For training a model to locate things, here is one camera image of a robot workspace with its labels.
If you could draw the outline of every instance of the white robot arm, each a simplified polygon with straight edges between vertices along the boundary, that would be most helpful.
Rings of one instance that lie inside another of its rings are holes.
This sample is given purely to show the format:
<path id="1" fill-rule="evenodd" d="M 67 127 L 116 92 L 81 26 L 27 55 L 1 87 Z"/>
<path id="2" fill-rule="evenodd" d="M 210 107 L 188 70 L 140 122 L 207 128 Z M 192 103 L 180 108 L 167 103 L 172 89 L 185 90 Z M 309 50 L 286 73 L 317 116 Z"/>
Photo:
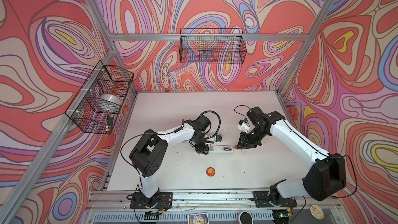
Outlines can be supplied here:
<path id="1" fill-rule="evenodd" d="M 204 113 L 212 112 L 218 117 L 218 128 L 214 135 L 207 136 L 205 130 L 209 127 L 210 120 L 204 116 Z M 154 132 L 149 129 L 145 131 L 136 146 L 130 153 L 132 165 L 137 168 L 140 174 L 141 188 L 140 200 L 148 208 L 156 206 L 158 202 L 159 188 L 156 181 L 155 172 L 159 169 L 164 154 L 168 146 L 174 146 L 177 143 L 189 140 L 194 143 L 195 151 L 199 155 L 208 154 L 209 144 L 220 142 L 221 135 L 217 135 L 220 128 L 220 116 L 214 111 L 205 111 L 200 116 L 192 120 L 182 120 L 182 124 L 162 132 Z"/>
<path id="2" fill-rule="evenodd" d="M 318 147 L 285 121 L 278 112 L 264 114 L 259 107 L 250 108 L 247 117 L 254 125 L 247 129 L 247 120 L 239 122 L 241 132 L 237 149 L 261 146 L 261 139 L 267 135 L 279 138 L 304 162 L 310 170 L 304 178 L 280 181 L 270 187 L 269 201 L 278 206 L 291 197 L 311 196 L 324 200 L 346 186 L 346 163 L 338 154 L 330 154 Z"/>

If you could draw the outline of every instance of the white table surface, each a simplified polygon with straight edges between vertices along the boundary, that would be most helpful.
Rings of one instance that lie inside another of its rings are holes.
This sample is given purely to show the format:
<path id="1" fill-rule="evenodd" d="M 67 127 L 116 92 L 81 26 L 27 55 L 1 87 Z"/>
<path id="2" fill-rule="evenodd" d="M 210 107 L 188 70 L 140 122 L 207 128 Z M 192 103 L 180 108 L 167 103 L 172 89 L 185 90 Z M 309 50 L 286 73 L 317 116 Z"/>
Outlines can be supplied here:
<path id="1" fill-rule="evenodd" d="M 164 131 L 181 124 L 181 120 L 196 119 L 205 110 L 216 111 L 221 117 L 221 128 L 229 129 L 222 137 L 223 145 L 236 145 L 243 116 L 234 112 L 237 105 L 260 107 L 264 113 L 278 111 L 285 115 L 273 91 L 203 92 L 203 93 L 139 93 L 123 143 L 147 129 Z M 245 114 L 248 109 L 237 108 Z M 218 120 L 206 113 L 212 123 L 209 134 L 215 132 Z M 129 154 L 139 137 L 123 148 Z M 283 142 L 273 136 L 263 138 L 262 146 L 254 149 L 234 150 L 233 155 L 209 154 L 199 157 L 188 142 L 168 147 L 159 170 L 155 173 L 162 190 L 175 189 L 245 189 L 264 188 L 282 180 L 305 177 L 308 169 Z M 206 169 L 213 167 L 216 174 L 209 177 Z M 117 158 L 108 191 L 135 190 L 137 171 L 122 157 Z"/>

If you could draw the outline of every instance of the metal extrusion bar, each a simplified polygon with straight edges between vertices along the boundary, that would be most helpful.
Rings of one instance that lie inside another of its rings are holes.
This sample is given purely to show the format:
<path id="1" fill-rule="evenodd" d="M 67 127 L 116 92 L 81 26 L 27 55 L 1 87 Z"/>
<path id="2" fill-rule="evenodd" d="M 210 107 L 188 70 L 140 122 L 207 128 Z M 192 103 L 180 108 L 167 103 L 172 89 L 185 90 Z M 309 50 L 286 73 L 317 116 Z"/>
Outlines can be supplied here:
<path id="1" fill-rule="evenodd" d="M 97 1 L 96 0 L 85 0 L 87 2 L 87 6 L 89 10 L 91 11 L 91 14 L 94 16 L 94 19 L 96 20 L 98 27 L 101 31 L 101 34 L 103 38 L 105 39 L 107 45 L 109 48 L 113 47 L 114 45 L 109 38 L 109 30 L 108 27 L 106 26 L 106 23 L 104 19 L 102 18 L 102 14 L 100 12 L 100 9 L 98 8 Z"/>
<path id="2" fill-rule="evenodd" d="M 138 93 L 164 93 L 165 91 L 138 91 Z M 197 90 L 183 91 L 184 93 L 230 93 L 230 92 L 276 92 L 276 90 Z M 181 93 L 181 91 L 170 91 L 167 93 Z"/>
<path id="3" fill-rule="evenodd" d="M 117 51 L 115 44 L 109 37 L 109 29 L 105 23 L 104 18 L 102 17 L 100 8 L 98 7 L 97 1 L 96 0 L 85 0 L 87 2 L 87 6 L 90 9 L 92 15 L 94 16 L 99 29 L 101 30 L 101 34 L 104 37 L 105 41 L 108 44 L 108 47 L 112 50 L 116 51 L 116 56 L 115 56 L 115 62 L 119 67 L 126 68 L 126 65 L 124 64 L 119 52 Z M 131 90 L 134 94 L 137 94 L 137 92 L 134 89 L 134 86 L 131 87 Z"/>
<path id="4" fill-rule="evenodd" d="M 347 218 L 347 215 L 343 208 L 331 208 L 331 214 L 336 221 L 336 224 L 352 224 Z"/>
<path id="5" fill-rule="evenodd" d="M 287 84 L 289 83 L 290 77 L 296 73 L 298 65 L 304 58 L 306 51 L 311 46 L 311 43 L 316 36 L 316 33 L 320 29 L 323 21 L 327 17 L 327 15 L 328 15 L 329 11 L 331 10 L 335 1 L 336 0 L 325 0 L 323 5 L 321 6 L 321 9 L 319 10 L 318 14 L 316 15 L 314 22 L 312 23 L 312 26 L 310 28 L 309 38 L 305 43 L 301 44 L 301 47 L 299 48 L 296 56 L 294 57 L 294 60 L 291 62 L 289 68 L 287 69 L 287 71 L 277 89 L 278 92 L 281 92 L 287 86 Z"/>
<path id="6" fill-rule="evenodd" d="M 109 34 L 112 41 L 179 41 L 180 34 Z M 242 34 L 245 41 L 306 41 L 308 34 Z"/>
<path id="7" fill-rule="evenodd" d="M 106 180 L 107 180 L 107 177 L 108 177 L 109 173 L 112 173 L 113 167 L 115 166 L 115 163 L 116 163 L 116 160 L 117 160 L 117 156 L 119 155 L 120 147 L 122 146 L 123 138 L 124 138 L 124 136 L 126 134 L 127 125 L 129 124 L 129 120 L 131 118 L 132 110 L 134 108 L 136 100 L 137 100 L 137 95 L 133 95 L 131 107 L 130 107 L 129 111 L 127 112 L 126 120 L 123 123 L 122 131 L 119 134 L 119 136 L 117 137 L 117 140 L 115 142 L 115 146 L 113 147 L 111 159 L 110 159 L 110 161 L 108 163 L 108 166 L 106 167 L 106 171 L 105 171 L 104 177 L 102 178 L 102 182 L 101 182 L 101 185 L 100 185 L 101 191 L 103 190 L 103 188 L 105 186 L 105 183 L 106 183 Z"/>
<path id="8" fill-rule="evenodd" d="M 229 211 L 207 211 L 209 222 L 236 222 L 239 213 L 242 210 L 229 210 Z M 272 210 L 261 209 L 261 210 L 247 210 L 250 212 L 253 221 L 267 221 L 274 220 L 272 215 Z M 189 214 L 197 213 L 197 211 L 187 209 L 184 212 L 176 212 L 168 210 L 166 213 L 158 217 L 144 217 L 146 211 L 137 211 L 134 213 L 133 210 L 130 209 L 129 212 L 118 212 L 118 211 L 109 211 L 109 212 L 91 212 L 88 215 L 88 218 L 82 224 L 114 224 L 114 223 L 173 223 L 173 224 L 181 224 L 186 223 L 188 220 Z"/>
<path id="9" fill-rule="evenodd" d="M 114 50 L 109 50 L 108 53 L 103 57 L 102 61 L 104 64 L 109 64 L 112 57 L 115 55 Z M 87 79 L 86 84 L 82 89 L 89 89 L 98 73 L 100 72 L 102 64 L 98 63 L 96 69 L 92 72 L 92 75 Z M 82 98 L 86 94 L 85 90 L 78 93 L 75 100 L 71 104 L 69 109 L 75 109 L 77 105 L 82 101 Z M 46 168 L 50 159 L 57 150 L 59 144 L 64 139 L 69 128 L 72 126 L 73 122 L 64 115 L 61 121 L 57 124 L 55 129 L 52 131 L 49 138 L 46 140 L 44 145 L 41 147 L 33 161 L 30 163 L 29 167 L 26 169 L 21 179 L 18 181 L 16 186 L 7 196 L 3 205 L 0 208 L 0 224 L 12 223 L 14 216 L 17 214 L 23 202 L 28 197 L 33 186 L 41 176 L 42 172 Z"/>
<path id="10" fill-rule="evenodd" d="M 279 103 L 281 104 L 281 107 L 282 107 L 282 109 L 283 109 L 283 112 L 285 113 L 285 117 L 286 117 L 287 121 L 288 121 L 291 125 L 294 126 L 293 119 L 292 119 L 292 117 L 290 116 L 289 111 L 287 110 L 286 104 L 285 104 L 285 102 L 283 101 L 283 99 L 282 99 L 280 93 L 279 93 L 279 92 L 275 92 L 275 94 L 276 94 L 276 97 L 278 98 Z"/>
<path id="11" fill-rule="evenodd" d="M 195 208 L 196 211 L 206 210 L 234 210 L 255 208 L 253 191 L 268 191 L 263 189 L 208 189 L 208 190 L 167 190 L 173 192 L 173 208 L 168 211 L 181 211 Z M 126 196 L 135 191 L 95 191 L 92 193 L 87 208 L 92 211 L 130 211 L 130 201 Z M 316 201 L 307 198 L 307 206 L 317 204 L 322 208 L 339 208 L 338 199 L 327 198 Z M 297 204 L 304 204 L 304 199 L 296 198 Z M 286 209 L 286 207 L 272 207 L 267 209 Z"/>

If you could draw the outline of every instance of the aluminum frame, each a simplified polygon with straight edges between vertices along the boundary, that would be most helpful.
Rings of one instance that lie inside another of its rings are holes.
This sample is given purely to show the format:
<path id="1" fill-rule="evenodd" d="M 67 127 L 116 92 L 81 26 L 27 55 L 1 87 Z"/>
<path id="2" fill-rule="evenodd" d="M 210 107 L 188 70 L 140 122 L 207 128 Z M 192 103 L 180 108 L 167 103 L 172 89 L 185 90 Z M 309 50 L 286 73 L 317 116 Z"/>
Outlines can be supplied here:
<path id="1" fill-rule="evenodd" d="M 179 41 L 180 34 L 116 34 L 111 33 L 112 41 Z M 309 34 L 242 34 L 244 41 L 307 41 Z"/>
<path id="2" fill-rule="evenodd" d="M 107 62 L 109 64 L 114 55 L 115 51 L 109 50 L 108 53 L 104 56 L 103 62 Z M 69 108 L 75 109 L 77 105 L 82 101 L 83 97 L 86 94 L 85 90 L 90 88 L 98 73 L 100 72 L 101 67 L 102 63 L 98 63 L 97 67 L 93 70 L 91 76 L 87 78 L 87 82 L 82 87 L 82 90 L 79 91 Z M 64 139 L 72 124 L 72 120 L 65 114 L 62 117 L 61 121 L 57 124 L 55 129 L 52 131 L 47 141 L 43 144 L 33 161 L 29 164 L 29 167 L 23 173 L 21 179 L 18 181 L 15 187 L 13 187 L 12 191 L 5 199 L 2 207 L 0 208 L 0 224 L 8 224 L 13 221 L 15 215 L 23 205 L 23 202 L 28 197 L 30 191 L 36 184 L 37 180 L 41 176 L 42 172 L 46 168 L 47 164 L 49 163 L 50 159 L 54 155 L 59 144 Z"/>
<path id="3" fill-rule="evenodd" d="M 352 224 L 351 220 L 347 218 L 344 208 L 331 208 L 331 214 L 336 224 Z"/>
<path id="4" fill-rule="evenodd" d="M 108 163 L 108 165 L 106 167 L 104 176 L 103 176 L 102 181 L 101 181 L 100 191 L 103 191 L 103 189 L 105 187 L 105 184 L 106 184 L 106 180 L 107 180 L 108 176 L 110 176 L 110 174 L 112 173 L 113 168 L 115 167 L 115 163 L 116 163 L 119 151 L 120 151 L 120 147 L 122 146 L 124 136 L 126 135 L 127 125 L 129 124 L 128 120 L 130 120 L 130 118 L 131 118 L 132 110 L 133 110 L 133 108 L 135 106 L 135 102 L 137 100 L 137 96 L 138 95 L 133 95 L 132 104 L 131 104 L 131 107 L 130 107 L 129 111 L 127 112 L 127 116 L 126 116 L 125 122 L 123 123 L 122 131 L 119 134 L 119 136 L 117 137 L 117 140 L 115 141 L 115 146 L 113 147 L 113 151 L 112 151 L 112 154 L 111 154 L 111 159 L 109 160 L 109 163 Z"/>
<path id="5" fill-rule="evenodd" d="M 276 94 L 276 97 L 278 98 L 279 103 L 281 104 L 281 107 L 282 107 L 282 109 L 283 109 L 283 112 L 285 113 L 285 116 L 286 116 L 287 121 L 288 121 L 292 126 L 295 126 L 295 125 L 294 125 L 294 122 L 293 122 L 293 119 L 292 119 L 292 117 L 290 116 L 289 111 L 287 110 L 286 104 L 285 104 L 285 102 L 283 101 L 283 99 L 282 99 L 282 97 L 281 97 L 281 94 L 280 94 L 279 92 L 277 92 L 276 90 L 275 90 L 275 94 Z"/>
<path id="6" fill-rule="evenodd" d="M 197 91 L 138 91 L 138 93 L 225 93 L 225 92 L 276 92 L 270 90 L 197 90 Z"/>
<path id="7" fill-rule="evenodd" d="M 313 39 L 316 36 L 316 33 L 320 29 L 323 21 L 327 17 L 329 11 L 331 10 L 334 2 L 336 0 L 325 0 L 318 14 L 316 15 L 314 22 L 311 25 L 309 30 L 309 38 L 306 42 L 301 43 L 300 48 L 297 51 L 296 56 L 293 58 L 293 61 L 290 63 L 289 67 L 286 70 L 286 73 L 283 75 L 282 81 L 277 88 L 278 92 L 283 91 L 290 82 L 290 78 L 296 73 L 298 65 L 304 59 L 307 50 L 310 48 Z"/>
<path id="8" fill-rule="evenodd" d="M 168 211 L 182 211 L 182 209 L 195 208 L 198 211 L 208 210 L 235 210 L 235 209 L 272 209 L 281 210 L 287 207 L 256 208 L 253 198 L 253 191 L 269 191 L 269 188 L 249 189 L 207 189 L 207 190 L 162 190 L 173 192 L 173 208 Z M 97 191 L 93 192 L 87 209 L 91 211 L 131 211 L 130 202 L 126 196 L 135 191 Z M 303 198 L 296 198 L 297 207 L 304 205 Z M 338 199 L 328 197 L 323 201 L 306 198 L 309 208 L 317 204 L 322 208 L 341 208 Z"/>

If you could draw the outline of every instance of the sticker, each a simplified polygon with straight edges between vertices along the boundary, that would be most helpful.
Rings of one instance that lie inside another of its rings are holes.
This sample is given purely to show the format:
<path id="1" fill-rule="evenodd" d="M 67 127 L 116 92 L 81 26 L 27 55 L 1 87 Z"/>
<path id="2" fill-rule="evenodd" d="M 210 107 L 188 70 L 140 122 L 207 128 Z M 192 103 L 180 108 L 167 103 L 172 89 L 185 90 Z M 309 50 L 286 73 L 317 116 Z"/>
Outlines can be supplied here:
<path id="1" fill-rule="evenodd" d="M 209 177 L 212 177 L 212 176 L 214 176 L 214 175 L 216 174 L 216 170 L 215 170 L 214 168 L 212 168 L 212 167 L 209 167 L 209 168 L 207 168 L 207 170 L 206 170 L 206 174 L 207 174 Z"/>
<path id="2" fill-rule="evenodd" d="M 209 214 L 208 213 L 189 214 L 188 224 L 209 224 Z"/>

